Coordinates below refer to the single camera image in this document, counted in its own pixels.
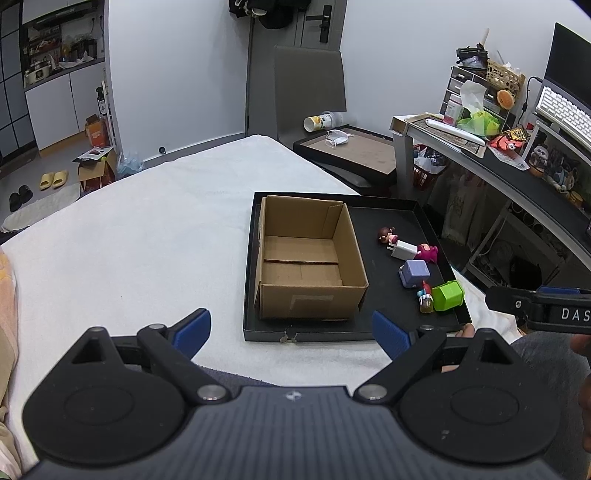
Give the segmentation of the person's right hand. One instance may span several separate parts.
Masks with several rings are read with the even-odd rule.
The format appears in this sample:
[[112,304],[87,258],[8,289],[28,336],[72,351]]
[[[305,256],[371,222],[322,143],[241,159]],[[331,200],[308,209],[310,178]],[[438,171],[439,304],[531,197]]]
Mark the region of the person's right hand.
[[[571,349],[578,355],[590,361],[591,339],[589,335],[574,335],[571,339]],[[582,421],[584,427],[583,448],[586,452],[591,452],[591,385],[590,376],[587,376],[581,386],[578,403],[582,411]]]

